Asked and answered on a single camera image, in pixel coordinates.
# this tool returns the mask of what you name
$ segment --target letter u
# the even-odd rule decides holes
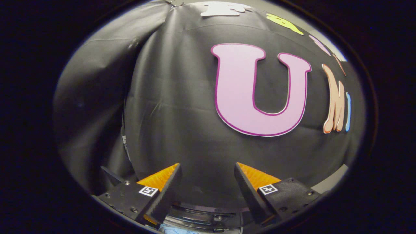
[[[244,134],[275,137],[294,129],[302,119],[307,96],[307,73],[311,65],[304,59],[280,53],[287,66],[289,85],[286,106],[279,113],[266,113],[254,101],[257,61],[266,52],[253,45],[225,43],[211,48],[218,58],[215,105],[218,115],[231,128]]]

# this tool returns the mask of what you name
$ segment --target black cloth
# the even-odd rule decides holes
[[[366,102],[360,77],[348,62],[342,63],[345,77],[335,58],[306,31],[298,27],[302,36],[277,25],[266,11],[200,16],[206,10],[197,4],[171,8],[166,2],[150,2],[98,30],[66,66],[54,102],[58,145],[70,172],[91,193],[108,188],[100,182],[100,166],[111,164],[117,173],[128,174],[130,162],[120,136],[125,95],[124,128],[136,176],[141,179],[179,162],[183,179],[176,199],[194,205],[246,206],[233,176],[236,162],[313,186],[342,164],[350,166],[358,154]],[[277,54],[294,54],[311,64],[306,109],[295,129],[257,137],[221,120],[215,109],[218,60],[210,52],[220,43],[265,50],[255,89],[256,105],[265,112],[279,112],[287,99],[287,68]],[[352,97],[349,132],[347,100],[343,130],[322,131],[329,108],[322,63]]]

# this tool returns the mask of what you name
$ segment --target black fabric backdrop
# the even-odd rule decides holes
[[[100,28],[66,65],[54,99],[58,148],[87,191],[100,195],[111,186],[103,183],[100,166],[121,175],[130,172],[119,131],[125,96],[124,128],[137,177],[181,163],[183,179],[176,193],[181,202],[246,207],[233,176],[236,162],[281,179],[295,177],[310,187],[343,163],[351,166],[365,144],[366,118],[371,125],[374,120],[366,115],[361,87],[365,80],[349,62],[343,62],[345,77],[335,58],[305,30],[299,28],[304,32],[299,35],[277,25],[264,10],[200,16],[206,9],[196,4],[171,9],[164,1],[147,3]],[[277,61],[277,54],[291,53],[311,64],[305,113],[293,131],[271,138],[247,136],[222,122],[215,109],[218,60],[210,49],[225,42],[266,51],[266,58],[258,62],[255,101],[269,113],[282,110],[287,99],[287,68]],[[343,130],[322,132],[329,108],[322,63],[352,96],[349,132],[345,132],[347,106]],[[371,92],[367,93],[372,105]]]
[[[327,23],[359,53],[372,76],[380,116],[371,156],[358,159],[350,180],[319,214],[289,232],[411,233],[414,186],[409,162],[414,154],[410,144],[414,125],[409,120],[414,115],[409,97],[414,84],[409,82],[411,67],[406,62],[411,47],[405,22],[414,22],[409,17],[413,7],[410,3],[374,5],[371,1],[294,2]],[[117,10],[133,3],[123,4],[115,8],[121,3],[16,2],[1,9],[9,19],[2,26],[10,26],[3,44],[7,57],[4,77],[13,78],[6,80],[12,84],[5,97],[7,102],[17,100],[13,106],[21,107],[8,106],[3,112],[11,120],[8,123],[14,123],[6,126],[8,139],[18,143],[18,147],[5,147],[12,150],[5,171],[17,173],[5,180],[10,189],[4,193],[7,225],[3,227],[34,233],[125,230],[112,224],[109,219],[115,217],[91,203],[66,172],[53,143],[52,118],[48,117],[52,116],[55,85],[68,55],[85,35],[105,22],[104,18],[116,16]]]

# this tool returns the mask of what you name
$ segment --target cutout letter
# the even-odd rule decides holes
[[[324,123],[324,133],[330,133],[332,130],[337,130],[339,132],[342,130],[344,122],[344,86],[341,81],[338,81],[337,87],[334,74],[327,65],[322,64],[322,68],[327,74],[329,85],[329,111],[328,118]]]
[[[344,73],[344,75],[345,75],[345,76],[347,76],[347,75],[345,74],[344,69],[342,68],[341,62],[339,61],[338,57],[337,57],[335,54],[332,54],[332,55],[334,56],[335,60],[338,62],[339,67],[341,68],[341,70],[342,70],[342,72]]]
[[[347,115],[347,124],[345,125],[345,131],[349,131],[349,126],[351,124],[351,96],[347,92],[347,100],[348,100],[348,115]]]
[[[269,20],[271,20],[271,21],[273,21],[273,22],[275,22],[278,25],[281,25],[283,27],[290,28],[293,32],[297,32],[300,35],[303,35],[303,32],[299,31],[299,29],[294,24],[292,24],[291,22],[289,22],[289,21],[287,21],[283,18],[280,18],[279,16],[272,15],[272,14],[267,14],[267,19],[269,19]]]
[[[254,101],[257,61],[266,57],[265,51],[253,45],[225,43],[213,46],[211,53],[218,58],[215,105],[228,126],[248,135],[274,137],[299,124],[306,105],[307,73],[312,70],[306,60],[288,53],[277,56],[288,68],[289,85],[286,106],[272,114],[259,110]]]
[[[324,44],[322,44],[322,42],[320,42],[318,39],[316,39],[315,37],[313,37],[312,35],[309,35],[310,38],[312,38],[312,40],[315,42],[315,44],[317,46],[319,46],[319,48],[321,48],[321,50],[323,50],[327,55],[331,56],[331,54],[329,53],[329,51],[325,48]]]
[[[207,2],[204,5],[208,6],[208,10],[201,13],[201,16],[218,16],[218,15],[240,15],[239,12],[243,13],[246,9],[251,7],[230,2]]]

